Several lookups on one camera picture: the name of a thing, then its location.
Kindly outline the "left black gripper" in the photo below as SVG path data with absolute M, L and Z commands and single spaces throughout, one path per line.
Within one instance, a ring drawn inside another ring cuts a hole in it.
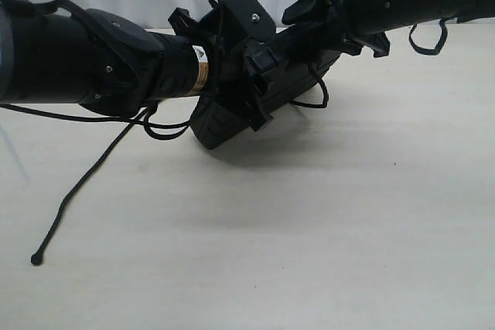
M 177 7 L 168 21 L 176 35 L 189 39 L 203 40 L 202 29 L 212 32 L 212 77 L 200 102 L 206 107 L 217 105 L 232 114 L 241 114 L 253 131 L 269 125 L 273 117 L 263 108 L 246 67 L 246 55 L 257 41 L 244 39 L 237 43 L 232 40 L 227 34 L 225 9 L 212 9 L 199 24 L 188 9 Z

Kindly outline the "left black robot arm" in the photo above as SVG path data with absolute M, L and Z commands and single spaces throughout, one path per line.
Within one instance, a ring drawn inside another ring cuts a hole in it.
M 202 19 L 177 8 L 160 33 L 70 0 L 1 0 L 1 104 L 78 104 L 174 138 L 221 106 L 248 127 L 270 120 L 261 105 L 279 65 L 269 19 L 255 5 L 209 0 Z

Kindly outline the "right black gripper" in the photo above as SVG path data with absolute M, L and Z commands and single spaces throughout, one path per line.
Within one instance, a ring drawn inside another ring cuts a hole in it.
M 384 32 L 363 36 L 352 25 L 350 0 L 298 0 L 283 13 L 282 24 L 311 22 L 311 42 L 318 49 L 359 54 L 364 47 L 374 56 L 388 56 L 390 40 Z

